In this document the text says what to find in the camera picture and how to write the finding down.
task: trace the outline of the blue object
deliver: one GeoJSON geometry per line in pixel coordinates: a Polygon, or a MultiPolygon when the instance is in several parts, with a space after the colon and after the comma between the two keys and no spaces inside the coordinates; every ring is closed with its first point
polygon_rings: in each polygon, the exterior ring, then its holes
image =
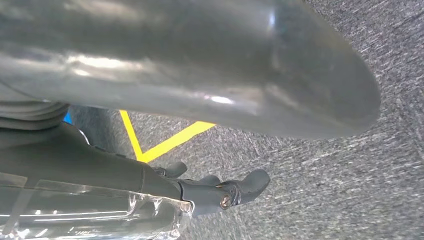
{"type": "Polygon", "coordinates": [[[65,116],[65,118],[63,119],[64,122],[67,122],[68,124],[72,124],[72,120],[71,120],[71,114],[68,112],[65,116]]]}

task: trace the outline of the shiny metal surface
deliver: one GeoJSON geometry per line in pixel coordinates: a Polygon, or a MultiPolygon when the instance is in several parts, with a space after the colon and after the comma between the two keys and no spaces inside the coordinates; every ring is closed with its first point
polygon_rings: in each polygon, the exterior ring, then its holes
{"type": "Polygon", "coordinates": [[[0,81],[269,135],[359,134],[373,75],[300,0],[2,0],[0,81]]]}

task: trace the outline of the bolt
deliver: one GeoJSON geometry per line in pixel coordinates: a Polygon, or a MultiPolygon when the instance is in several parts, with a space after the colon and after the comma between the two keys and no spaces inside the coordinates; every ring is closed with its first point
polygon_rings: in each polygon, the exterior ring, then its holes
{"type": "Polygon", "coordinates": [[[221,208],[227,210],[231,206],[231,196],[225,193],[221,197],[221,208]]]}

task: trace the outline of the black plastic part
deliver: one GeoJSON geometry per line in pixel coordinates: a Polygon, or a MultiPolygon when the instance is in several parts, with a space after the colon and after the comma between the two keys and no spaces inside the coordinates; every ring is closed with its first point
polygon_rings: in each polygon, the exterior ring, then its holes
{"type": "Polygon", "coordinates": [[[177,183],[158,176],[142,162],[86,143],[67,123],[39,130],[0,128],[0,172],[180,199],[177,183]]]}
{"type": "Polygon", "coordinates": [[[193,215],[203,215],[222,212],[227,207],[245,204],[255,200],[267,188],[271,179],[262,169],[254,170],[243,180],[230,180],[217,185],[216,176],[207,176],[200,181],[179,180],[181,199],[189,201],[194,206],[193,215]],[[230,205],[221,206],[224,196],[231,198],[230,205]]]}

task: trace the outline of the yellow floor tape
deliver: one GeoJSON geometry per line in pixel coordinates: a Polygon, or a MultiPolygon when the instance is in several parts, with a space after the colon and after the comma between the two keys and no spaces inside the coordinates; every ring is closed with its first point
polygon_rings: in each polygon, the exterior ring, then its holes
{"type": "Polygon", "coordinates": [[[128,134],[129,141],[131,142],[132,149],[134,149],[135,159],[137,159],[138,161],[142,161],[143,159],[142,148],[140,147],[140,143],[139,143],[139,140],[137,139],[136,132],[134,131],[133,125],[131,124],[130,116],[128,115],[128,112],[125,110],[119,110],[119,112],[123,121],[123,125],[125,126],[126,133],[128,134]]]}
{"type": "Polygon", "coordinates": [[[128,112],[125,110],[120,110],[122,121],[125,125],[125,129],[128,133],[129,140],[131,142],[132,148],[135,152],[135,157],[138,161],[148,163],[164,154],[169,152],[171,149],[187,142],[194,136],[203,133],[204,131],[215,126],[214,123],[197,121],[190,126],[184,128],[174,136],[168,138],[167,140],[159,143],[145,153],[142,152],[140,148],[139,141],[137,140],[136,133],[134,132],[133,125],[131,124],[130,117],[128,112]]]}

